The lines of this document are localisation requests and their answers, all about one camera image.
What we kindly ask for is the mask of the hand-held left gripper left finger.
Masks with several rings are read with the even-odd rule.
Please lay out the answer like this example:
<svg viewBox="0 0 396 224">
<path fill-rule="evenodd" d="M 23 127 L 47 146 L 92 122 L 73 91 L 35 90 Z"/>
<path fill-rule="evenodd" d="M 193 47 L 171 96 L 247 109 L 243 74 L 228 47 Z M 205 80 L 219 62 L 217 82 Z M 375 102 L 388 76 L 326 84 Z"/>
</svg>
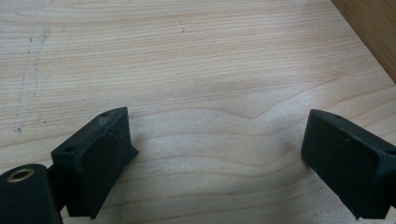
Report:
<svg viewBox="0 0 396 224">
<path fill-rule="evenodd" d="M 96 218 L 122 171 L 136 157 L 127 107 L 106 111 L 51 152 L 50 180 L 59 209 Z"/>
</svg>

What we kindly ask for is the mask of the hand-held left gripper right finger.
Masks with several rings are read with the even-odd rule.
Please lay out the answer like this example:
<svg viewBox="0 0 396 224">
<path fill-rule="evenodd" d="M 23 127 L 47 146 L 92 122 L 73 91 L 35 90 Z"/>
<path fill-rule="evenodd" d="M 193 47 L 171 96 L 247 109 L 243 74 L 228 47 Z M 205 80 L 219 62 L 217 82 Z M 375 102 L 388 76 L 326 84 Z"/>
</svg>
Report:
<svg viewBox="0 0 396 224">
<path fill-rule="evenodd" d="M 383 219 L 396 208 L 396 146 L 330 112 L 313 109 L 302 158 L 355 218 Z"/>
</svg>

